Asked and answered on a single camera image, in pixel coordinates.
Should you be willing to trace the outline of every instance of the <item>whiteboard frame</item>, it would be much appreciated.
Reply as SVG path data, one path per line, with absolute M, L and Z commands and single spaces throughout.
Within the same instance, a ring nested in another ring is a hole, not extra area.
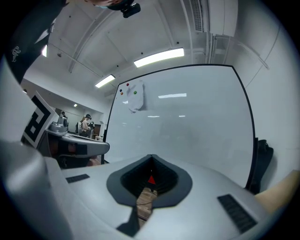
M 134 77 L 132 79 L 129 79 L 127 81 L 124 81 L 124 82 L 121 82 L 118 84 L 117 86 L 117 89 L 116 89 L 116 92 L 114 94 L 114 97 L 113 97 L 113 102 L 112 102 L 112 106 L 111 106 L 111 109 L 110 109 L 110 112 L 109 112 L 109 117 L 108 117 L 108 121 L 107 121 L 107 127 L 106 127 L 106 134 L 104 135 L 103 137 L 103 142 L 106 142 L 106 136 L 107 136 L 107 132 L 108 132 L 108 126 L 109 126 L 109 120 L 110 120 L 110 117 L 111 117 L 111 113 L 112 113 L 112 109 L 113 109 L 113 104 L 114 104 L 114 101 L 116 99 L 116 95 L 117 95 L 117 92 L 118 92 L 118 88 L 121 84 L 123 83 L 127 83 L 131 80 L 134 80 L 134 79 L 137 79 L 137 78 L 140 78 L 140 77 L 143 77 L 143 76 L 147 76 L 147 75 L 150 75 L 150 74 L 154 74 L 154 73 L 158 73 L 158 72 L 162 72 L 162 71 L 167 71 L 167 70 L 171 70 L 171 69 L 175 69 L 175 68 L 186 68 L 186 67 L 198 67 L 198 66 L 221 66 L 221 67 L 229 67 L 229 68 L 232 68 L 234 73 L 236 74 L 241 86 L 242 86 L 242 89 L 244 91 L 244 94 L 245 94 L 245 97 L 246 97 L 246 100 L 247 100 L 247 103 L 248 103 L 248 107 L 249 107 L 249 111 L 250 111 L 250 116 L 251 116 L 251 122 L 252 122 L 252 130 L 253 130 L 253 152 L 252 152 L 252 162 L 251 162 L 251 167 L 250 167 L 250 171 L 249 171 L 249 176 L 248 176 L 248 180 L 247 180 L 247 183 L 246 183 L 246 186 L 245 186 L 245 189 L 249 190 L 250 189 L 250 186 L 251 186 L 251 183 L 252 183 L 252 180 L 253 180 L 253 176 L 254 176 L 254 171 L 255 171 L 255 167 L 256 167 L 256 162 L 257 162 L 257 151 L 258 151 L 258 138 L 256 138 L 255 136 L 255 126 L 254 126 L 254 118 L 253 118 L 253 114 L 252 114 L 252 109 L 251 109 L 251 105 L 250 105 L 250 101 L 249 101 L 249 98 L 248 98 L 248 95 L 247 95 L 247 92 L 246 92 L 246 89 L 240 79 L 240 76 L 238 75 L 237 71 L 234 69 L 233 66 L 231 65 L 223 65 L 223 64 L 189 64 L 189 65 L 182 65 L 182 66 L 176 66 L 176 67 L 170 67 L 170 68 L 165 68 L 165 69 L 161 69 L 161 70 L 158 70 L 158 71 L 154 71 L 154 72 L 150 72 L 150 73 L 147 73 L 147 74 L 143 74 L 141 76 L 138 76 L 138 77 Z M 104 154 L 101 156 L 101 164 L 104 164 L 104 163 L 109 163 L 107 162 L 105 159 L 104 159 Z

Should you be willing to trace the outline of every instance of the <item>ceiling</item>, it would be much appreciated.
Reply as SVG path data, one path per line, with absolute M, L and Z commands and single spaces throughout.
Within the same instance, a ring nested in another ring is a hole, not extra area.
M 141 4 L 142 10 L 128 19 L 119 11 L 102 9 L 84 1 L 67 5 L 50 36 L 47 61 L 67 70 L 74 85 L 84 83 L 83 91 L 97 90 L 107 99 L 113 98 L 119 83 L 133 77 L 162 68 L 205 62 L 207 34 L 193 30 L 188 0 L 184 3 L 190 16 L 191 36 L 180 0 L 135 1 Z M 144 56 L 178 47 L 185 49 L 184 57 L 141 68 L 133 64 Z M 110 74 L 116 79 L 95 89 L 95 84 Z

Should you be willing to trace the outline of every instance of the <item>ceiling light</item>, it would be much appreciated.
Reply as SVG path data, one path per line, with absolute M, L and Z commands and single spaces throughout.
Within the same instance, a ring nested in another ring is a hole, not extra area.
M 186 93 L 178 93 L 178 94 L 170 94 L 170 95 L 163 95 L 158 96 L 159 98 L 180 98 L 180 97 L 186 97 Z
M 178 48 L 178 49 L 174 49 L 174 50 L 160 52 L 160 53 L 151 55 L 149 57 L 145 57 L 143 59 L 135 61 L 134 64 L 139 68 L 139 67 L 145 66 L 147 64 L 153 63 L 153 62 L 158 62 L 161 60 L 183 57 L 183 56 L 184 56 L 183 48 Z
M 48 48 L 48 45 L 46 45 L 44 47 L 44 49 L 42 50 L 42 55 L 45 56 L 45 57 L 47 57 L 47 48 Z
M 109 83 L 110 81 L 112 81 L 113 79 L 115 79 L 115 77 L 113 75 L 109 75 L 107 78 L 103 79 L 102 81 L 98 82 L 96 84 L 97 88 L 102 87 L 104 84 Z

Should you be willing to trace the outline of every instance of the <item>whiteboard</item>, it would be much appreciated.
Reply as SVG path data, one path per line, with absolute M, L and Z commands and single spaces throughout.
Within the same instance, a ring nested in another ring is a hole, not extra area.
M 127 83 L 139 81 L 144 104 L 132 113 Z M 254 139 L 250 105 L 233 67 L 177 67 L 119 84 L 107 127 L 110 150 L 104 158 L 112 163 L 157 154 L 214 169 L 245 187 Z

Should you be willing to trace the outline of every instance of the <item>ceiling vent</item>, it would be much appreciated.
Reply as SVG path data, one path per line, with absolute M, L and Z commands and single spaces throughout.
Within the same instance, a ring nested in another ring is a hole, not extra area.
M 190 4 L 191 4 L 192 12 L 193 12 L 195 31 L 204 32 L 200 1 L 199 0 L 190 0 Z

